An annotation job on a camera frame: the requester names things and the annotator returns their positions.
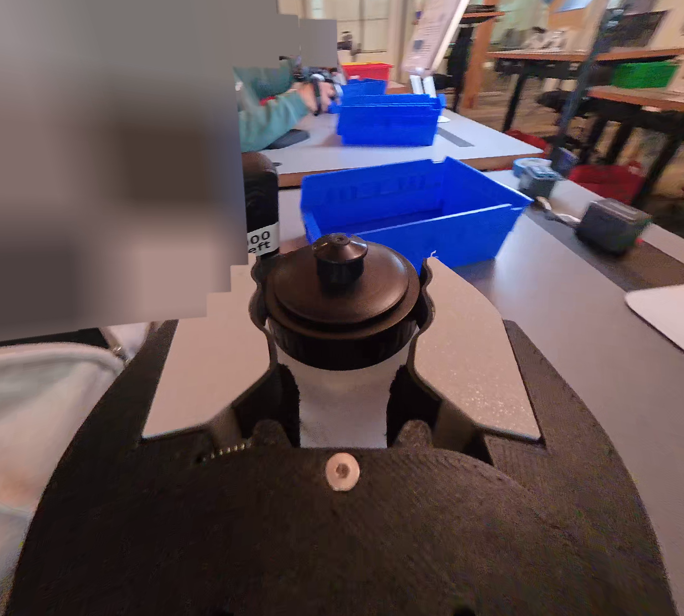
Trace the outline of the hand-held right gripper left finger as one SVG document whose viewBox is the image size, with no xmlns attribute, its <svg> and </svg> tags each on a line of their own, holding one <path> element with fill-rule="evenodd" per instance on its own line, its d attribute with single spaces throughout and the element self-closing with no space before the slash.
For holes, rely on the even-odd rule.
<svg viewBox="0 0 684 616">
<path fill-rule="evenodd" d="M 268 340 L 250 316 L 256 257 L 230 267 L 230 291 L 207 296 L 205 317 L 180 319 L 152 400 L 143 437 L 199 427 L 216 444 L 245 436 L 236 400 L 269 369 Z"/>
</svg>

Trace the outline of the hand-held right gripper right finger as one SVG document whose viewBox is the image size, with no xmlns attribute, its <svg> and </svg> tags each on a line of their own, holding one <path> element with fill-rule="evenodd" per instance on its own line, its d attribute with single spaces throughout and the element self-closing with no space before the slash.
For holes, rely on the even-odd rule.
<svg viewBox="0 0 684 616">
<path fill-rule="evenodd" d="M 428 320 L 410 368 L 438 400 L 438 448 L 466 448 L 493 435 L 537 444 L 541 430 L 499 311 L 435 257 L 423 263 Z"/>
</svg>

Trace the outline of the black bottle lid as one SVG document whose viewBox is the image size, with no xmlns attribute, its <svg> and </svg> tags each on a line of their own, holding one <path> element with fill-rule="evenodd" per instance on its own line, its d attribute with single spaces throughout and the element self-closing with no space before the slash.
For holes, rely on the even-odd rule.
<svg viewBox="0 0 684 616">
<path fill-rule="evenodd" d="M 324 235 L 281 256 L 261 291 L 279 349 L 314 369 L 375 366 L 406 347 L 417 328 L 414 266 L 360 236 Z"/>
</svg>

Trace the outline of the white plastic bottle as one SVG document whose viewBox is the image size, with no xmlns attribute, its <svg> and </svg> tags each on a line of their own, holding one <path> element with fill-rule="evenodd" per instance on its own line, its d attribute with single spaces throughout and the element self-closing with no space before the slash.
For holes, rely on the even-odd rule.
<svg viewBox="0 0 684 616">
<path fill-rule="evenodd" d="M 390 385 L 406 364 L 406 346 L 389 359 L 353 371 L 327 371 L 278 349 L 278 362 L 300 395 L 300 445 L 309 449 L 384 449 Z"/>
</svg>

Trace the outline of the blue plastic bin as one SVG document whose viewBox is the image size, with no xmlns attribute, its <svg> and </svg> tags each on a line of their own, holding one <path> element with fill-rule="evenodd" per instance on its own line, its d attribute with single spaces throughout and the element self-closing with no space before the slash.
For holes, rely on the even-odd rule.
<svg viewBox="0 0 684 616">
<path fill-rule="evenodd" d="M 398 252 L 417 271 L 430 257 L 454 270 L 495 259 L 531 202 L 445 158 L 306 176 L 300 212 L 310 244 L 343 233 Z"/>
</svg>

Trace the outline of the black oval wrist rest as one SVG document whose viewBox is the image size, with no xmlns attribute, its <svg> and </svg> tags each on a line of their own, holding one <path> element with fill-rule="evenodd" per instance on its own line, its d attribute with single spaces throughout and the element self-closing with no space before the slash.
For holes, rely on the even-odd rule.
<svg viewBox="0 0 684 616">
<path fill-rule="evenodd" d="M 292 129 L 284 133 L 277 140 L 271 142 L 266 149 L 267 150 L 280 150 L 284 148 L 289 148 L 295 144 L 307 141 L 310 138 L 310 133 L 302 129 Z"/>
</svg>

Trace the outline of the stacked small blue bins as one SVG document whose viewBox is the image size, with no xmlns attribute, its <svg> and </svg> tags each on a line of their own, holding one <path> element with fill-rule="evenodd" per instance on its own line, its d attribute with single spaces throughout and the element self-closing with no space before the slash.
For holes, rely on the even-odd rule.
<svg viewBox="0 0 684 616">
<path fill-rule="evenodd" d="M 443 94 L 359 94 L 336 107 L 337 134 L 344 146 L 428 147 L 445 104 Z"/>
</svg>

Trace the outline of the small blue bin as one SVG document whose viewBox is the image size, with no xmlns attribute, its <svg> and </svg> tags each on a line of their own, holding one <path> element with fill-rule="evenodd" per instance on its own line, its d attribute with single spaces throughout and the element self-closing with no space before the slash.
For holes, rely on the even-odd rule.
<svg viewBox="0 0 684 616">
<path fill-rule="evenodd" d="M 335 82 L 335 98 L 331 106 L 350 103 L 368 96 L 382 96 L 387 92 L 387 81 L 380 79 L 352 79 L 344 84 Z"/>
</svg>

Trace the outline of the red plastic bin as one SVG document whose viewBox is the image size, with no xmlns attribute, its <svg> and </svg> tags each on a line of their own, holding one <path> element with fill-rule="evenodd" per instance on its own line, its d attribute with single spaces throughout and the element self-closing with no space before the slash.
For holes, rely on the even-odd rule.
<svg viewBox="0 0 684 616">
<path fill-rule="evenodd" d="M 393 66 L 381 62 L 350 62 L 343 63 L 341 69 L 347 80 L 371 79 L 388 83 Z"/>
</svg>

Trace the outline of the person's white hoodie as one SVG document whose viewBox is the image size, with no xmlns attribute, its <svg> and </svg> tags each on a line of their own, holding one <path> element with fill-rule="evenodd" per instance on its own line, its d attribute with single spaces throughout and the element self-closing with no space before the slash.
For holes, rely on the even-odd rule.
<svg viewBox="0 0 684 616">
<path fill-rule="evenodd" d="M 85 418 L 123 371 L 151 323 L 1 342 L 1 571 L 20 552 L 41 495 Z"/>
</svg>

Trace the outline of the small blue grey device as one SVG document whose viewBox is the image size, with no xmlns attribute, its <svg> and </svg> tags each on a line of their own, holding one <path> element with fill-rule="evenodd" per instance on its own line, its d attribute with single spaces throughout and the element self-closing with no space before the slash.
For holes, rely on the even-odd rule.
<svg viewBox="0 0 684 616">
<path fill-rule="evenodd" d="M 549 198 L 555 185 L 563 180 L 564 177 L 550 167 L 527 166 L 520 175 L 518 191 L 532 200 Z"/>
</svg>

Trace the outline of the grey charging case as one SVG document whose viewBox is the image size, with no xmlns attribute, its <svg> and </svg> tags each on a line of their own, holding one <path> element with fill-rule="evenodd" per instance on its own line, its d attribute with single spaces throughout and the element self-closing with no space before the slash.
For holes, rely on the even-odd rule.
<svg viewBox="0 0 684 616">
<path fill-rule="evenodd" d="M 630 252 L 651 224 L 651 215 L 620 201 L 602 198 L 587 205 L 575 227 L 576 237 L 611 256 Z"/>
</svg>

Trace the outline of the white plastic stand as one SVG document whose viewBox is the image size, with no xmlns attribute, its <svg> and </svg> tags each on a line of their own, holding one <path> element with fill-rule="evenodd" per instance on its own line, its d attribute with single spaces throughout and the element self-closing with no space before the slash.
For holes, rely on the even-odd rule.
<svg viewBox="0 0 684 616">
<path fill-rule="evenodd" d="M 439 124 L 444 125 L 449 122 L 449 117 L 444 114 L 448 108 L 447 94 L 452 89 L 451 76 L 446 74 L 434 73 L 425 77 L 418 74 L 409 75 L 412 93 L 427 95 L 433 99 L 439 99 L 442 106 L 442 113 L 439 116 Z"/>
</svg>

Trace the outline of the red mesh basket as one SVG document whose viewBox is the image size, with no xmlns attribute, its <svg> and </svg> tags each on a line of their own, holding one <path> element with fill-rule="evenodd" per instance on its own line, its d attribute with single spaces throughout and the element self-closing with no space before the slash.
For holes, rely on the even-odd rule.
<svg viewBox="0 0 684 616">
<path fill-rule="evenodd" d="M 569 173 L 573 183 L 601 196 L 623 204 L 630 204 L 643 182 L 642 168 L 638 163 L 627 165 L 582 165 Z"/>
</svg>

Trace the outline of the grey slanted panel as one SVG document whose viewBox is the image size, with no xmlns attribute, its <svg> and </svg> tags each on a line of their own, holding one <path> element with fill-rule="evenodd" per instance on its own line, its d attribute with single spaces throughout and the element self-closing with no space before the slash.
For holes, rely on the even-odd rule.
<svg viewBox="0 0 684 616">
<path fill-rule="evenodd" d="M 439 67 L 470 0 L 425 0 L 403 61 L 403 71 L 426 77 Z"/>
</svg>

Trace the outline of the wooden support column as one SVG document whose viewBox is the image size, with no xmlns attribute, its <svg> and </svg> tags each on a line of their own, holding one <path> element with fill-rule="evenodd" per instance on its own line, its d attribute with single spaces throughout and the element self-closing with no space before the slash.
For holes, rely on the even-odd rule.
<svg viewBox="0 0 684 616">
<path fill-rule="evenodd" d="M 495 8 L 498 8 L 500 0 L 484 0 L 484 3 L 487 5 L 494 5 Z M 482 87 L 486 54 L 491 43 L 493 28 L 494 19 L 489 19 L 479 24 L 475 31 L 464 89 L 460 101 L 460 111 L 477 107 L 478 97 Z"/>
</svg>

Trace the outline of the black light stand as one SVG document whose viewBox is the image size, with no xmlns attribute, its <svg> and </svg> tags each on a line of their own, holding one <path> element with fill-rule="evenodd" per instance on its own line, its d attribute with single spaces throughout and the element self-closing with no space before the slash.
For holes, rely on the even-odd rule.
<svg viewBox="0 0 684 616">
<path fill-rule="evenodd" d="M 566 141 L 567 132 L 571 120 L 576 116 L 580 103 L 585 97 L 589 87 L 594 65 L 602 54 L 608 53 L 614 40 L 613 33 L 622 19 L 624 0 L 609 0 L 601 22 L 596 30 L 587 58 L 579 67 L 575 88 L 570 92 L 561 111 L 558 130 L 551 143 L 549 159 L 551 168 L 561 173 L 561 157 L 563 144 Z"/>
</svg>

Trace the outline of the wooden office table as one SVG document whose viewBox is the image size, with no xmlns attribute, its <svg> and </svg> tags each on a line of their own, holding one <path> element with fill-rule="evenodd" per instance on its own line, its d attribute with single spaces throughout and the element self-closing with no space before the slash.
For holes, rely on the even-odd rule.
<svg viewBox="0 0 684 616">
<path fill-rule="evenodd" d="M 584 51 L 525 51 L 520 49 L 490 51 L 486 57 L 494 62 L 496 71 L 499 71 L 500 64 L 505 62 L 510 63 L 512 73 L 518 75 L 513 93 L 509 98 L 501 131 L 505 133 L 512 128 L 521 95 L 529 78 L 551 79 L 560 82 L 574 81 L 584 71 L 589 71 L 592 68 L 586 65 L 587 62 L 595 62 L 599 68 L 606 68 L 612 73 L 622 64 L 666 62 L 682 55 L 682 47 L 661 49 L 617 48 L 607 53 L 600 53 L 595 57 L 590 57 Z"/>
<path fill-rule="evenodd" d="M 608 122 L 619 124 L 604 158 L 607 165 L 617 162 L 634 130 L 664 135 L 662 150 L 646 171 L 631 201 L 633 207 L 645 210 L 663 172 L 683 144 L 683 95 L 663 89 L 625 89 L 603 85 L 589 89 L 587 97 L 600 102 L 596 106 L 596 114 L 602 121 L 602 129 Z"/>
</svg>

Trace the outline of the green plastic bin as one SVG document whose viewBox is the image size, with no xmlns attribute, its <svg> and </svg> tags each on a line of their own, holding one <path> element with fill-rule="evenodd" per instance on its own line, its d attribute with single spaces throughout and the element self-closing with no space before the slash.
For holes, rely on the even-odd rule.
<svg viewBox="0 0 684 616">
<path fill-rule="evenodd" d="M 627 62 L 616 66 L 611 85 L 624 89 L 666 89 L 679 70 L 677 60 Z"/>
</svg>

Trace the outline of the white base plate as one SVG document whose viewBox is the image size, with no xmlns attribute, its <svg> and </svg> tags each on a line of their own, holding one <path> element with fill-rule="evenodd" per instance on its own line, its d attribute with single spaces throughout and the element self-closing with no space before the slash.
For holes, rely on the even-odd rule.
<svg viewBox="0 0 684 616">
<path fill-rule="evenodd" d="M 683 350 L 683 284 L 631 291 L 625 294 L 625 304 Z"/>
</svg>

